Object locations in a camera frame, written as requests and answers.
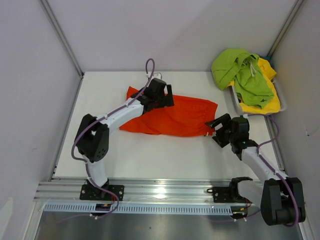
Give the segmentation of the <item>orange shorts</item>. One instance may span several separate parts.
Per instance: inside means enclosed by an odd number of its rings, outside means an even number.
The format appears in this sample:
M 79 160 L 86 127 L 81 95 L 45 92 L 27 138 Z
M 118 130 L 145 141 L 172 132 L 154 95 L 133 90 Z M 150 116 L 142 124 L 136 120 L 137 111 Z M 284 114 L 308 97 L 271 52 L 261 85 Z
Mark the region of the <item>orange shorts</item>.
M 174 95 L 174 106 L 156 108 L 119 127 L 121 131 L 175 137 L 211 136 L 206 122 L 215 119 L 218 104 L 207 99 Z

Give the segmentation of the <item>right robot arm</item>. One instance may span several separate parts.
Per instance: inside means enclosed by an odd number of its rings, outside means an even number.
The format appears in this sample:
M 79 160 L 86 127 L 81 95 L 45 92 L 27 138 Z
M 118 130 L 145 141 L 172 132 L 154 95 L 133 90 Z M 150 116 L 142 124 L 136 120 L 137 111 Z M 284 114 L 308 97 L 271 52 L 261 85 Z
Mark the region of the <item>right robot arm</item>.
M 207 189 L 215 203 L 254 204 L 260 209 L 269 226 L 294 227 L 306 220 L 303 184 L 297 177 L 289 177 L 276 169 L 261 151 L 262 144 L 250 139 L 250 123 L 243 115 L 232 118 L 228 113 L 206 122 L 215 130 L 212 139 L 221 148 L 231 151 L 258 177 L 256 184 L 250 177 L 232 178 L 227 187 Z

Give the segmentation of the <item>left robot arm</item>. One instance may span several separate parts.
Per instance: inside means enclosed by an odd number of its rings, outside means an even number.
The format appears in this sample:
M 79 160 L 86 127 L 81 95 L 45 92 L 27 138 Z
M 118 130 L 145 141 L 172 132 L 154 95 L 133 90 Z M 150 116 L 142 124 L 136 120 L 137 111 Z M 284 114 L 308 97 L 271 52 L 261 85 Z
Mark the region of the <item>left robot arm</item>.
M 98 116 L 86 114 L 81 120 L 71 156 L 84 162 L 88 180 L 93 185 L 90 192 L 97 200 L 105 199 L 109 193 L 109 188 L 105 185 L 109 178 L 103 158 L 109 151 L 111 134 L 125 123 L 154 109 L 175 105 L 170 84 L 155 77 L 147 83 L 110 113 Z

